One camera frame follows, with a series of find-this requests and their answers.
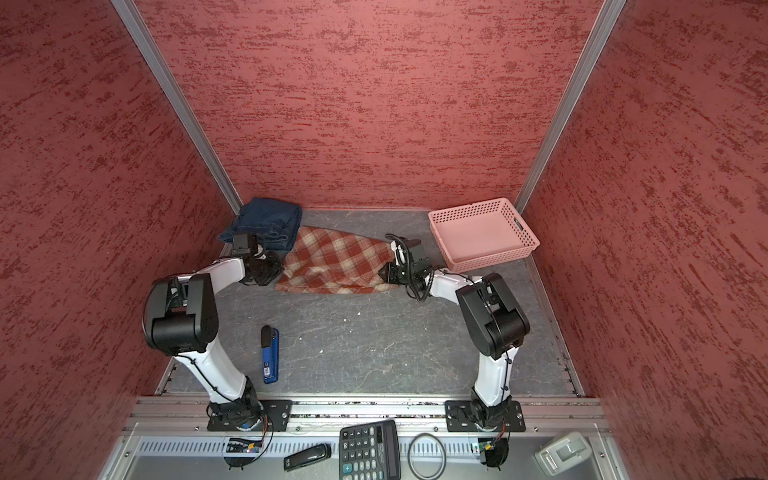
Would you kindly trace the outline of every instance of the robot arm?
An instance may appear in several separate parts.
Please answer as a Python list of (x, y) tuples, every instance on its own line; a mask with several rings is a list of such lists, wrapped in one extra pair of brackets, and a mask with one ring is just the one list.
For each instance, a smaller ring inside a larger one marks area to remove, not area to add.
[(258, 279), (280, 273), (279, 261), (275, 268), (252, 235), (236, 236), (234, 246), (238, 257), (156, 282), (142, 324), (149, 347), (183, 363), (206, 389), (213, 414), (208, 429), (214, 431), (248, 431), (261, 424), (253, 383), (235, 368), (219, 343), (214, 295), (243, 279), (259, 283)]
[(512, 360), (531, 331), (528, 318), (498, 273), (466, 276), (432, 266), (420, 240), (388, 235), (395, 261), (379, 276), (406, 285), (418, 301), (444, 298), (462, 309), (472, 343), (479, 350), (478, 378), (472, 389), (472, 413), (481, 429), (503, 421), (508, 411)]

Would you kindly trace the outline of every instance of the pink plastic basket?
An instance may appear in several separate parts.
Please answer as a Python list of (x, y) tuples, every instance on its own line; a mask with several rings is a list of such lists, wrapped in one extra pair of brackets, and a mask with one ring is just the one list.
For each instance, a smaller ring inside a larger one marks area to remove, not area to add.
[(540, 244), (506, 198), (429, 212), (429, 226), (454, 272), (526, 258)]

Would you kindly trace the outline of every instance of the plaid cloth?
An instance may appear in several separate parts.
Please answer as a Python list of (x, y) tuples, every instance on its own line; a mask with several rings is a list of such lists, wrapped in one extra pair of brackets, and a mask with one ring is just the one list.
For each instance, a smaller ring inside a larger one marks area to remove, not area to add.
[(381, 240), (317, 227), (301, 227), (283, 261), (275, 290), (296, 293), (374, 293), (397, 288), (379, 278), (394, 253)]

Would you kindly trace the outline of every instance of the red textured wall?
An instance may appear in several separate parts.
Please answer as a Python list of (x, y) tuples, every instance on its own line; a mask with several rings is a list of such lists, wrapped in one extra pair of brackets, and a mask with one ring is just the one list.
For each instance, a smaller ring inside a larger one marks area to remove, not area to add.
[(514, 198), (601, 0), (138, 0), (240, 196)]
[(0, 476), (88, 479), (167, 364), (152, 280), (231, 210), (107, 0), (0, 10)]
[(632, 478), (768, 478), (768, 4), (630, 0), (525, 217)]

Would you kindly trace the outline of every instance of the folded denim cloth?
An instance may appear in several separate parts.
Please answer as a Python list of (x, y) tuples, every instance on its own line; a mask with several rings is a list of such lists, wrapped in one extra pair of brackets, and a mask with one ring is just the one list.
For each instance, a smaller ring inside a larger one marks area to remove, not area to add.
[(287, 252), (293, 249), (300, 223), (301, 207), (298, 205), (271, 198), (254, 198), (243, 205), (218, 239), (232, 243), (235, 233), (253, 233), (265, 249)]

